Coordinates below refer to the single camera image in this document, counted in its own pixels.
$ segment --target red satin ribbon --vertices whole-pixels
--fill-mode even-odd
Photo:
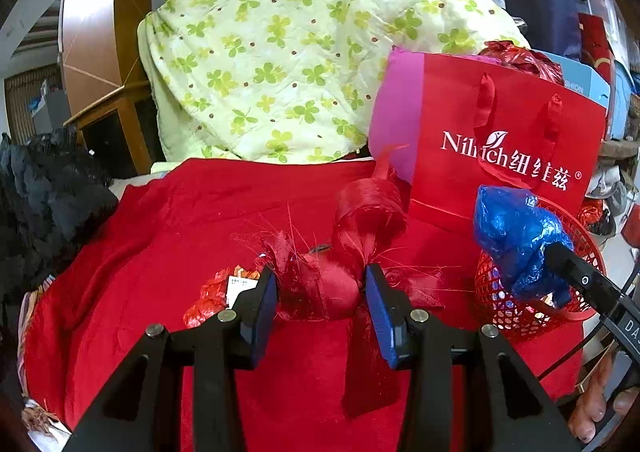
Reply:
[[[390,248],[406,227],[398,188],[388,179],[388,151],[371,178],[354,181],[338,196],[330,248],[299,254],[283,232],[263,240],[264,257],[278,277],[278,316],[284,320],[351,318],[342,406],[354,418],[398,400],[398,376],[380,355],[364,300],[364,269]],[[386,271],[389,283],[416,307],[442,307],[418,279],[400,269]]]

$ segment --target red plastic basket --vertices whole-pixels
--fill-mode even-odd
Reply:
[[[606,275],[598,247],[578,220],[542,197],[538,198],[538,205],[558,216],[574,243],[574,252]],[[514,299],[503,288],[500,272],[485,252],[481,253],[478,262],[474,291],[483,322],[497,326],[511,342],[530,340],[567,322],[583,322],[596,313],[573,288],[571,302],[559,310],[543,300],[521,302]]]

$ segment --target blue box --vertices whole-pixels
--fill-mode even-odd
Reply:
[[[551,58],[553,62],[557,62],[562,67],[562,76],[564,77],[564,86],[576,93],[580,93],[594,102],[599,103],[605,109],[609,109],[609,94],[611,86],[607,84],[595,69],[587,64],[581,64],[575,60],[540,51]]]
[[[626,116],[629,112],[631,93],[634,90],[634,81],[629,71],[616,60],[616,101],[610,120],[609,136],[612,140],[624,140],[626,128]]]

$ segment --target red plastic wrapper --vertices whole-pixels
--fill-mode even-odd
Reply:
[[[254,280],[260,277],[259,272],[247,272],[240,266],[236,266],[234,270],[223,268],[201,286],[200,298],[182,316],[185,326],[189,329],[198,327],[206,319],[226,308],[226,286],[230,275]]]
[[[602,199],[585,199],[580,206],[580,211],[576,219],[582,226],[593,225],[597,223],[604,212],[604,202]]]
[[[545,54],[518,47],[510,40],[490,40],[484,44],[486,48],[479,55],[497,58],[508,67],[564,86],[560,64],[553,62]]]

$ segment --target floral blanket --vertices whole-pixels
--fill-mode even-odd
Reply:
[[[526,45],[491,0],[168,0],[140,23],[167,161],[327,162],[363,146],[393,45]]]

